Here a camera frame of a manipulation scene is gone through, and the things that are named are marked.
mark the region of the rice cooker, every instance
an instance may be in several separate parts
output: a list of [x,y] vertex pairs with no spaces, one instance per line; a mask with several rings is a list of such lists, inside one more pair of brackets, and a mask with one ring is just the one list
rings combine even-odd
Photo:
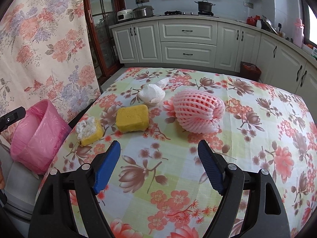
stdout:
[[134,19],[132,9],[119,11],[117,13],[117,16],[118,16],[118,23],[122,23],[122,22],[126,22],[126,21]]

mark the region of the pot lid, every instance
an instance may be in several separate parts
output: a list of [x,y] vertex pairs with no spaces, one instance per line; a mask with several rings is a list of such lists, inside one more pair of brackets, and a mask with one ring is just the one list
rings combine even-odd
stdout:
[[269,29],[270,29],[274,34],[277,35],[277,32],[276,32],[276,30],[273,28],[272,23],[270,22],[270,20],[269,20],[267,17],[265,17],[264,15],[262,15],[262,16],[263,16],[263,21],[265,22],[265,24],[269,27]]
[[134,11],[134,12],[136,12],[136,11],[142,11],[142,10],[144,10],[144,9],[146,9],[146,8],[148,8],[148,9],[153,9],[153,7],[150,6],[150,5],[143,5],[143,6],[141,6],[141,7],[137,7],[137,8],[135,8],[135,9],[133,9],[133,11]]
[[198,3],[198,4],[211,4],[211,6],[216,5],[214,3],[208,2],[207,0],[202,0],[202,1],[195,2],[195,3]]
[[122,11],[118,11],[118,15],[121,15],[121,14],[125,14],[125,13],[128,13],[128,12],[132,12],[132,9],[126,9],[126,10],[122,10]]

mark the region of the brown trash can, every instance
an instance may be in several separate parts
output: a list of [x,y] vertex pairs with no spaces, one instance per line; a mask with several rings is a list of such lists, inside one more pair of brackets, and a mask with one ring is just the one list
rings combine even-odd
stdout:
[[241,62],[240,77],[257,82],[261,76],[261,70],[252,63]]

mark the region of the wall outlet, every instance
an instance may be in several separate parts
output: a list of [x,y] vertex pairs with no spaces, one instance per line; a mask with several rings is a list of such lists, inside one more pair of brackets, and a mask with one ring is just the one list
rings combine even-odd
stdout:
[[149,2],[150,0],[135,0],[136,4]]
[[246,6],[246,7],[249,7],[249,8],[251,8],[251,9],[253,9],[253,3],[243,2],[243,5]]

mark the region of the white bottle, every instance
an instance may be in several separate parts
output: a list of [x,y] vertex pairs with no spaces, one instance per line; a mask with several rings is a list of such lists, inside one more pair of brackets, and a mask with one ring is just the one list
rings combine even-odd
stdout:
[[262,21],[261,20],[257,20],[256,27],[257,28],[262,28]]

